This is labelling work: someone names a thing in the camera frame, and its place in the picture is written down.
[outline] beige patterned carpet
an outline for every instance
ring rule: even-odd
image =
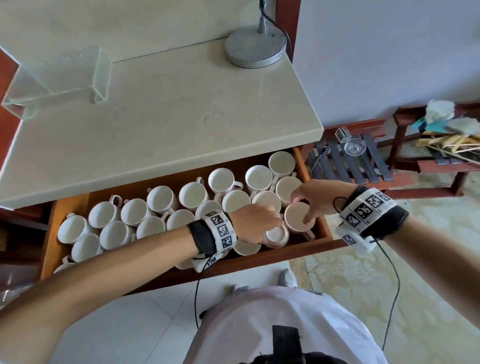
[[[452,176],[420,176],[420,186],[447,186]],[[411,213],[480,254],[480,173],[471,173],[465,196],[403,200]],[[330,229],[336,215],[327,216]],[[385,355],[390,363],[480,363],[480,330],[441,299],[395,252],[382,243],[394,262],[401,291],[393,313]],[[290,261],[299,285],[323,291],[355,314],[376,342],[383,342],[396,292],[393,269],[376,248],[360,255],[345,247]]]

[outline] drawer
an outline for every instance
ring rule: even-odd
[[[303,182],[308,181],[310,177],[300,155],[300,150],[297,147],[294,147],[288,151],[295,157],[297,163],[297,177]],[[50,230],[45,237],[39,279],[44,279],[50,276],[61,264],[62,258],[70,254],[72,245],[62,244],[57,240],[58,229],[67,214],[73,212],[75,214],[87,217],[88,212],[93,206],[99,202],[107,201],[113,194],[118,194],[123,199],[146,199],[147,188],[154,188],[160,185],[166,185],[170,187],[178,196],[180,188],[183,185],[194,181],[197,177],[203,177],[206,182],[210,172],[220,167],[225,167],[232,170],[235,175],[235,179],[245,185],[244,177],[247,169],[256,164],[268,165],[268,158],[271,154],[272,153],[242,158],[208,167],[175,173],[168,176],[153,178],[146,181],[107,188],[105,190],[95,191],[88,194],[80,194],[78,196],[55,201],[53,203],[52,212],[50,215]],[[208,186],[206,186],[206,188],[210,196],[213,197],[212,191],[209,190]],[[213,277],[238,270],[272,264],[334,248],[332,245],[332,235],[324,217],[319,217],[317,219],[312,231],[316,236],[316,240],[307,241],[301,234],[291,234],[289,242],[284,247],[279,249],[270,249],[266,246],[262,246],[258,253],[248,256],[240,256],[231,250],[225,258],[215,262],[215,264],[209,267],[209,269],[205,270],[202,273],[202,278]],[[199,276],[200,275],[197,274],[193,268],[186,270],[172,268],[161,276],[158,276],[154,280],[139,287],[132,293],[149,291],[161,287],[197,280],[199,279]]]

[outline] countertop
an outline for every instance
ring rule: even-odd
[[[76,100],[22,121],[0,176],[20,208],[320,140],[284,55],[231,65],[225,39],[114,63],[103,104]]]

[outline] person's right arm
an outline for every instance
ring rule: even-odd
[[[292,201],[306,199],[310,210],[304,222],[341,210],[357,186],[311,180],[292,193]],[[394,249],[445,301],[480,328],[480,255],[462,243],[422,224],[411,215],[385,242]]]

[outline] person's left hand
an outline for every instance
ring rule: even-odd
[[[260,204],[249,204],[228,215],[238,238],[248,243],[263,243],[263,233],[283,223],[273,206]]]

